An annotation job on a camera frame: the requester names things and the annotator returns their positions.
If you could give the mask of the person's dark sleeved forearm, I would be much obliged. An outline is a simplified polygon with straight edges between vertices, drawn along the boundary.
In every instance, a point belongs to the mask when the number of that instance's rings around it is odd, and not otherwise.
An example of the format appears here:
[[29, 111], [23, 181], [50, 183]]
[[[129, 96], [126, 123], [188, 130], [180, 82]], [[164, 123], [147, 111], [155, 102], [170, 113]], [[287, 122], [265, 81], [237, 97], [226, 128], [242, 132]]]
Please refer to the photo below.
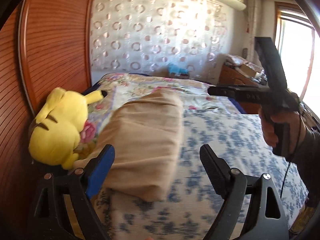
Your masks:
[[319, 150], [319, 133], [306, 129], [305, 138], [292, 159], [308, 190], [310, 207], [319, 204]]

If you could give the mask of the person's right hand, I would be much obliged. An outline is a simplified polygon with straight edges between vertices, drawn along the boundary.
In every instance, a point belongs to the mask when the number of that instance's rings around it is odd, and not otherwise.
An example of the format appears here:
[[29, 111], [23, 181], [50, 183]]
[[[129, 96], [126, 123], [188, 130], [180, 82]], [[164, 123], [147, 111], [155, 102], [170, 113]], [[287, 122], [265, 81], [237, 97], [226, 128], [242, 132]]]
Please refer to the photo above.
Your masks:
[[276, 93], [268, 89], [259, 96], [266, 143], [272, 146], [275, 155], [292, 160], [306, 136], [298, 95], [288, 90]]

